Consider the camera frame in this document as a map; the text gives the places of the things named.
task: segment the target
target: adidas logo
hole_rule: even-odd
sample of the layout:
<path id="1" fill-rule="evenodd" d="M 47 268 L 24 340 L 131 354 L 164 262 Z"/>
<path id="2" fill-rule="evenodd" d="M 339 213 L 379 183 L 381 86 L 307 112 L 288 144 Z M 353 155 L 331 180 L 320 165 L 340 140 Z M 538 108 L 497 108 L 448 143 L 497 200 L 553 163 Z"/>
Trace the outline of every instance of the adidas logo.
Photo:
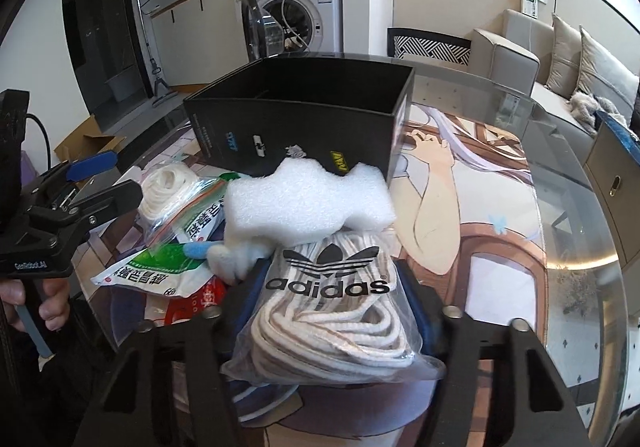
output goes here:
<path id="1" fill-rule="evenodd" d="M 322 279 L 322 277 L 328 279 L 332 275 L 339 279 L 355 273 L 360 268 L 368 267 L 378 257 L 379 252 L 380 247 L 369 247 L 368 249 L 360 250 L 347 259 L 343 259 L 344 254 L 340 247 L 332 243 L 322 250 L 315 262 L 294 250 L 284 250 L 282 257 L 292 267 L 297 268 L 313 279 Z M 360 297 L 369 295 L 369 293 L 383 294 L 390 292 L 386 281 L 382 280 L 372 281 L 370 284 L 353 283 L 347 286 L 344 285 L 344 281 L 338 281 L 336 284 L 323 286 L 321 289 L 320 283 L 314 283 L 312 280 L 306 281 L 306 283 L 302 281 L 292 281 L 290 283 L 289 279 L 276 277 L 269 280 L 265 288 L 267 290 L 289 289 L 289 291 L 298 295 L 324 299 L 338 299 L 345 295 Z"/>

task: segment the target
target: black box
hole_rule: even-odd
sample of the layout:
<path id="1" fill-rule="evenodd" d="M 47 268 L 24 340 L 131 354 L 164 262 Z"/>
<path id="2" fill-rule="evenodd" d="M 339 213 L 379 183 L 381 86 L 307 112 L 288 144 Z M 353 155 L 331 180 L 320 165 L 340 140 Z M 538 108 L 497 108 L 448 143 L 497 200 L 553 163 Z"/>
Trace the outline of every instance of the black box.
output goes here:
<path id="1" fill-rule="evenodd" d="M 388 58 L 290 54 L 251 62 L 184 107 L 211 165 L 265 176 L 287 156 L 306 156 L 335 174 L 374 165 L 389 181 L 414 75 Z"/>

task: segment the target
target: drawer handle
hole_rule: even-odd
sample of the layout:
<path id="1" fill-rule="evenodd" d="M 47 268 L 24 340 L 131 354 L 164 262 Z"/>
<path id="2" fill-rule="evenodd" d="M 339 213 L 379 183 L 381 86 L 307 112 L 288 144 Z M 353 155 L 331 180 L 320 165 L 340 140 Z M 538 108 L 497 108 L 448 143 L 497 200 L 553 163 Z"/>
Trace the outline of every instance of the drawer handle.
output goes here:
<path id="1" fill-rule="evenodd" d="M 616 195 L 616 192 L 618 192 L 618 189 L 620 189 L 621 183 L 622 178 L 620 178 L 620 176 L 616 176 L 615 178 L 613 178 L 613 185 L 611 186 L 611 190 L 609 191 L 609 196 L 613 197 Z"/>

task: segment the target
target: human hand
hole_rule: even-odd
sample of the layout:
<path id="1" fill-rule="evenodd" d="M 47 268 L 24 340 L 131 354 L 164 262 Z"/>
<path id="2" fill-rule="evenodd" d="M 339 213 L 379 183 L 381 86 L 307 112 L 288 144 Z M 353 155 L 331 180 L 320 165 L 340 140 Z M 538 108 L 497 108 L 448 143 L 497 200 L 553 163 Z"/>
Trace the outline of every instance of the human hand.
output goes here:
<path id="1" fill-rule="evenodd" d="M 405 150 L 403 152 L 428 163 L 431 168 L 441 167 L 450 169 L 453 167 L 453 153 L 447 140 L 442 140 L 442 143 L 440 143 L 436 136 L 424 134 L 417 129 L 412 131 L 408 136 L 415 141 L 415 149 Z"/>
<path id="2" fill-rule="evenodd" d="M 47 300 L 38 309 L 40 317 L 45 321 L 49 330 L 59 330 L 65 325 L 71 310 L 68 301 L 69 281 L 66 279 L 45 279 L 42 281 L 42 289 Z M 22 282 L 15 279 L 0 281 L 0 300 L 2 300 L 4 313 L 9 324 L 18 331 L 25 331 L 24 324 L 20 321 L 14 308 L 14 305 L 24 304 L 25 294 Z"/>

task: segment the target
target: glass table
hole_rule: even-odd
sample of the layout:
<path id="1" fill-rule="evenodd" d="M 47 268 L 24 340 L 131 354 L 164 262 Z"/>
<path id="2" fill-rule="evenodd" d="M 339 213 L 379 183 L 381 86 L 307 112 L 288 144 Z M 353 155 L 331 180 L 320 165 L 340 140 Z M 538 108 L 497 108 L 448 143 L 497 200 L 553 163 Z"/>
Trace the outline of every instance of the glass table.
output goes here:
<path id="1" fill-rule="evenodd" d="M 574 396 L 591 442 L 605 446 L 620 416 L 628 361 L 622 271 L 604 214 L 566 140 L 533 100 L 490 81 L 415 65 L 414 104 L 424 104 L 506 130 L 522 142 L 538 197 L 546 248 L 546 349 Z M 140 152 L 144 169 L 191 145 L 189 123 Z M 96 176 L 94 190 L 113 182 Z M 79 250 L 76 261 L 82 259 Z M 76 268 L 98 321 L 115 343 L 108 297 L 96 297 L 89 278 L 99 266 Z"/>

